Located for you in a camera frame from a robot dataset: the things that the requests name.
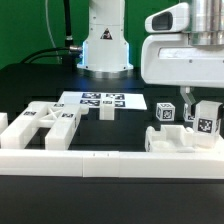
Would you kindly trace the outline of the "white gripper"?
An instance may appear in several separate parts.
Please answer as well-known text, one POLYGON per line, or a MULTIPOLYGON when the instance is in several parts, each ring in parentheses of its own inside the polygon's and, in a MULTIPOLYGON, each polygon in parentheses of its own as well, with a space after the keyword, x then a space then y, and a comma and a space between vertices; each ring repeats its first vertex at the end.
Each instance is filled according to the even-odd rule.
POLYGON ((185 103, 192 87, 224 88, 224 2, 180 2, 145 20, 141 53, 148 84, 177 85, 185 103))

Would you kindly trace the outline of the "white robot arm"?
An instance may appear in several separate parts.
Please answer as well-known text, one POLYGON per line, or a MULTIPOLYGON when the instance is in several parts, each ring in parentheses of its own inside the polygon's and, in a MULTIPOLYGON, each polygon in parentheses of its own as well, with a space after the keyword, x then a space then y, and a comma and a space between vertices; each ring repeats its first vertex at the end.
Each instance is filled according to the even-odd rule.
MULTIPOLYGON (((105 78, 133 68, 124 6, 124 0, 90 0, 80 69, 105 78)), ((224 0, 179 0, 148 16, 145 30, 141 76, 146 83, 179 86, 189 106, 193 87, 224 88, 224 0)))

